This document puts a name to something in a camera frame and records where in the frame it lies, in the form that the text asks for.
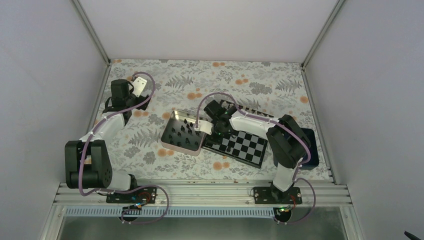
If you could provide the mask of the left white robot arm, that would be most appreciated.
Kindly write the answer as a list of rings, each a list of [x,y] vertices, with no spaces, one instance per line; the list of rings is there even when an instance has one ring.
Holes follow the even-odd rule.
[[[68,141],[64,147],[66,185],[70,189],[108,189],[119,191],[124,201],[139,197],[134,176],[113,170],[108,145],[132,116],[132,110],[145,110],[149,95],[142,95],[147,80],[117,79],[111,82],[111,96],[104,104],[101,120],[86,135]]]

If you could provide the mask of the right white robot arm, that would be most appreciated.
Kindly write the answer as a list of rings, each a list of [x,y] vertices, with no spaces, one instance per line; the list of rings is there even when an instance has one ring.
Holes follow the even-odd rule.
[[[210,121],[195,121],[195,129],[220,141],[222,136],[233,131],[242,131],[268,141],[273,154],[276,174],[271,182],[271,198],[278,204],[290,197],[290,189],[302,164],[310,161],[310,140],[288,114],[283,117],[267,117],[249,113],[237,104],[224,108],[213,100],[203,109]]]

